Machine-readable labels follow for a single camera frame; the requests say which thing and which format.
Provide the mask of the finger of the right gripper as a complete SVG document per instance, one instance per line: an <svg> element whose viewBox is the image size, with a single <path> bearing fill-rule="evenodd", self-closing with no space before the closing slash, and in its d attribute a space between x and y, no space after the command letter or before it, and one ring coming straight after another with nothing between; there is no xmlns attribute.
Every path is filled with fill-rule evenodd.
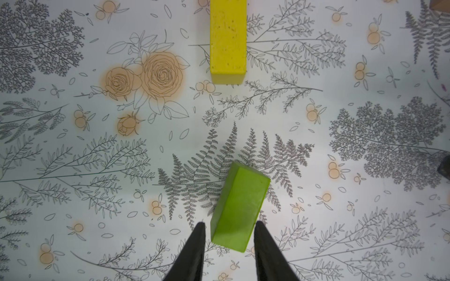
<svg viewBox="0 0 450 281"><path fill-rule="evenodd" d="M444 178L450 180L450 155L443 158L438 166L437 172Z"/></svg>

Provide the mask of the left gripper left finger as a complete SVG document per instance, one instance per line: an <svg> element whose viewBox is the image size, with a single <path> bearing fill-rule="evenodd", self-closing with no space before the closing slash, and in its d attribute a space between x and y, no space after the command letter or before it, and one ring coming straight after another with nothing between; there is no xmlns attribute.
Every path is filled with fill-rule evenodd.
<svg viewBox="0 0 450 281"><path fill-rule="evenodd" d="M187 239L164 281L201 281L205 255L206 226L199 222Z"/></svg>

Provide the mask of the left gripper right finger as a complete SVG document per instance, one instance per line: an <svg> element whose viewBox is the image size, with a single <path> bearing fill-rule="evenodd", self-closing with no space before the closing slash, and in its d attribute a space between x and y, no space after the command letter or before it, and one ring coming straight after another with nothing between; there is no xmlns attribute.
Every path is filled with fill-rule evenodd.
<svg viewBox="0 0 450 281"><path fill-rule="evenodd" d="M299 281L262 221L254 229L258 281Z"/></svg>

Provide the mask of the green wooden block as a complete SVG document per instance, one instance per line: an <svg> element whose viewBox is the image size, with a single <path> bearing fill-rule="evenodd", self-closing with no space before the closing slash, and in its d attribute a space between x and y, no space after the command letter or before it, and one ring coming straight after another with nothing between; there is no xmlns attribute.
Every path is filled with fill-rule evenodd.
<svg viewBox="0 0 450 281"><path fill-rule="evenodd" d="M210 222L214 244L246 251L270 183L262 172L232 163Z"/></svg>

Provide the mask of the yellow wooden block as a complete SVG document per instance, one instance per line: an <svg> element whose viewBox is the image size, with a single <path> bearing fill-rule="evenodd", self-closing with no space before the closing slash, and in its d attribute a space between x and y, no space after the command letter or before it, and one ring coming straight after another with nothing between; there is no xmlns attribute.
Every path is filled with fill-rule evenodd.
<svg viewBox="0 0 450 281"><path fill-rule="evenodd" d="M210 73L216 85L239 85L247 71L247 1L210 2Z"/></svg>

